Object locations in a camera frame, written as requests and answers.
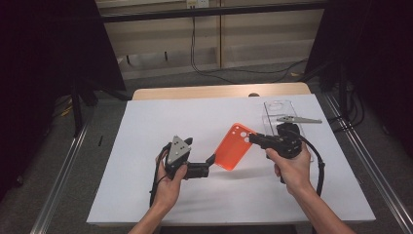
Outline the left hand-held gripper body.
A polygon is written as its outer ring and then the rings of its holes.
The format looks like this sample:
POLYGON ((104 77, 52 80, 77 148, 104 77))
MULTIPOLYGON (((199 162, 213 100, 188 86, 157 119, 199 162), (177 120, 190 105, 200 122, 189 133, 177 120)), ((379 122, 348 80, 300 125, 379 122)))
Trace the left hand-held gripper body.
POLYGON ((187 173, 184 177, 189 178, 202 178, 208 177, 209 166, 204 163, 190 163, 188 161, 191 145, 184 142, 185 139, 179 136, 174 136, 168 149, 168 155, 166 156, 165 170, 169 178, 174 178, 176 171, 184 164, 187 165, 187 173))

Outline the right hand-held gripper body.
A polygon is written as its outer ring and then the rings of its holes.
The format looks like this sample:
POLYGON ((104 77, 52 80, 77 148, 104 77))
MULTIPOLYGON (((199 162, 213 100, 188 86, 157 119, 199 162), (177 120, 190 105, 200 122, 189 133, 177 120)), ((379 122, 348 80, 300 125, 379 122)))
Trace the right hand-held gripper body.
POLYGON ((302 151, 302 142, 305 142, 320 158, 315 147, 300 134, 299 124, 321 124, 321 120, 297 116, 282 116, 277 118, 277 134, 259 135, 259 145, 262 149, 272 148, 285 159, 292 159, 302 151))

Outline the orange phone case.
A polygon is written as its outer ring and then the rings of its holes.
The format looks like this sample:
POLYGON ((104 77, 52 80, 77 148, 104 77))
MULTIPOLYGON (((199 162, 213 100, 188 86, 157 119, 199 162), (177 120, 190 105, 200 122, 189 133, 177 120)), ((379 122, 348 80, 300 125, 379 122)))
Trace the orange phone case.
POLYGON ((214 151, 214 163, 227 171, 234 170, 251 147, 250 134, 254 134, 254 130, 240 123, 233 124, 214 151))

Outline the clear plastic container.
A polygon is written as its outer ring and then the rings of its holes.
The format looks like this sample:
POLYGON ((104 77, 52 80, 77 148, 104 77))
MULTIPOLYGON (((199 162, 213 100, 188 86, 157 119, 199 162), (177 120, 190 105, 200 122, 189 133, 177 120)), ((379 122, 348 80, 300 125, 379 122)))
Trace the clear plastic container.
MULTIPOLYGON (((274 100, 274 101, 265 101, 262 122, 264 125, 264 130, 267 135, 277 134, 276 125, 279 124, 277 118, 282 116, 298 116, 295 112, 294 106, 290 100, 274 100)), ((300 134, 302 133, 303 124, 299 124, 300 134)))

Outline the person's right hand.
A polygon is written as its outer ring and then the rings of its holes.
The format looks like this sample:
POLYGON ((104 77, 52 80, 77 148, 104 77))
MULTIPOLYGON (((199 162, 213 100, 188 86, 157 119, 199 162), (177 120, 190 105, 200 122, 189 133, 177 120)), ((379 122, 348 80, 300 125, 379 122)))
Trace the person's right hand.
POLYGON ((310 182, 310 158, 311 154, 305 143, 302 151, 293 159, 285 159, 272 149, 265 150, 267 156, 274 162, 274 170, 277 177, 282 177, 288 192, 295 198, 307 193, 315 192, 310 182))

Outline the person's left hand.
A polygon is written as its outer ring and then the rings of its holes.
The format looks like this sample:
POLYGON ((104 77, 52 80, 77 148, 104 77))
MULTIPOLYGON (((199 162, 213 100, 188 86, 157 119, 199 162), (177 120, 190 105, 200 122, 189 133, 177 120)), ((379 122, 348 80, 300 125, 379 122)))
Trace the person's left hand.
POLYGON ((167 156, 167 152, 164 152, 159 156, 159 165, 157 166, 156 177, 156 195, 153 202, 153 207, 161 209, 162 211, 170 211, 175 205, 179 193, 182 179, 186 176, 187 165, 182 165, 175 173, 173 179, 170 179, 165 170, 163 159, 167 156))

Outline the white board sheet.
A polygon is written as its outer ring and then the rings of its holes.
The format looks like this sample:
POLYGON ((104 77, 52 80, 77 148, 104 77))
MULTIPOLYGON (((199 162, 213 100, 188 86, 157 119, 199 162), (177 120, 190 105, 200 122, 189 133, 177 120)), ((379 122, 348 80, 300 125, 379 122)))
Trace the white board sheet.
MULTIPOLYGON (((309 118, 305 138, 325 163, 322 199, 343 220, 375 218, 357 179, 330 130, 317 98, 287 97, 295 113, 309 118)), ((193 140, 190 161, 208 158, 235 123, 254 131, 267 97, 134 100, 128 103, 87 222, 99 226, 138 222, 149 208, 155 158, 174 136, 193 140)), ((182 183, 166 225, 286 224, 306 216, 274 174, 264 151, 252 146, 232 171, 213 166, 207 178, 182 183)))

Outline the black metal stand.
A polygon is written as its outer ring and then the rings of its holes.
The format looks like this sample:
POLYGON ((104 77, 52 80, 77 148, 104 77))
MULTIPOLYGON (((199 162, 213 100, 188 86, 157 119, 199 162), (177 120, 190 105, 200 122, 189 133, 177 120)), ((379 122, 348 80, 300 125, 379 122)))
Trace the black metal stand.
POLYGON ((347 78, 344 65, 334 60, 324 61, 306 71, 299 82, 307 83, 315 77, 319 78, 319 87, 323 92, 331 92, 333 88, 338 90, 339 113, 342 118, 348 120, 347 78))
POLYGON ((98 98, 94 93, 95 91, 102 91, 110 95, 111 97, 122 101, 131 100, 131 96, 121 94, 114 89, 109 89, 91 79, 73 79, 71 84, 71 99, 75 121, 75 137, 78 137, 80 135, 82 129, 85 126, 81 110, 81 100, 86 104, 86 106, 96 106, 98 104, 98 98))

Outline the black horizontal bar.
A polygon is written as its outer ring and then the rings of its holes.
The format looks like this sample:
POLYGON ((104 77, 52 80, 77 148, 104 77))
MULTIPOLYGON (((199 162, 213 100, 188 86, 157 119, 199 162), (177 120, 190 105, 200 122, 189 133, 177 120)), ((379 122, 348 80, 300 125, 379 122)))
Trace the black horizontal bar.
POLYGON ((141 20, 170 20, 196 17, 215 17, 227 15, 261 14, 274 12, 291 12, 325 9, 329 5, 328 0, 318 0, 313 2, 279 3, 251 6, 214 7, 193 10, 167 10, 160 12, 145 13, 121 13, 106 14, 100 18, 103 22, 124 22, 141 20))

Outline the black curtain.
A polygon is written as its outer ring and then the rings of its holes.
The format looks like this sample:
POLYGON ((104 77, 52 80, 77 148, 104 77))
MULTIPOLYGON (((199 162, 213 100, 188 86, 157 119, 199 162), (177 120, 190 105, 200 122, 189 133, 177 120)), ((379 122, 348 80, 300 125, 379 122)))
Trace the black curtain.
POLYGON ((0 0, 0 201, 49 128, 56 100, 123 91, 96 0, 0 0))
POLYGON ((413 0, 326 0, 306 70, 342 71, 413 158, 413 0))

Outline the aluminium rail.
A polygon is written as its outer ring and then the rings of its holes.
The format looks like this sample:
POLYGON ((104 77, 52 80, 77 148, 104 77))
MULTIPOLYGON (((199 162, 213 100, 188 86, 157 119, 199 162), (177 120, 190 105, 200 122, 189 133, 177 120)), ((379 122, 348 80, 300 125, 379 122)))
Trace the aluminium rail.
POLYGON ((372 158, 370 152, 357 134, 355 128, 343 119, 339 119, 338 123, 341 128, 344 128, 343 134, 352 145, 352 148, 357 153, 361 164, 369 174, 377 190, 384 199, 387 207, 394 216, 398 226, 404 234, 413 234, 413 217, 406 206, 399 199, 388 180, 384 177, 382 171, 372 158))
POLYGON ((63 164, 57 174, 55 183, 32 226, 30 234, 47 234, 50 223, 53 219, 56 208, 62 196, 65 184, 68 181, 69 175, 83 144, 88 128, 89 124, 86 123, 73 138, 63 164))

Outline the white wall socket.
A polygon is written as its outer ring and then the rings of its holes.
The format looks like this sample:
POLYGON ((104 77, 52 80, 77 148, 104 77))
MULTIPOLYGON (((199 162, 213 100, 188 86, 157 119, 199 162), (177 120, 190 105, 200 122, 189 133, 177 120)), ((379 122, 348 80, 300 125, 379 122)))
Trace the white wall socket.
POLYGON ((209 0, 186 0, 188 9, 208 8, 209 0))

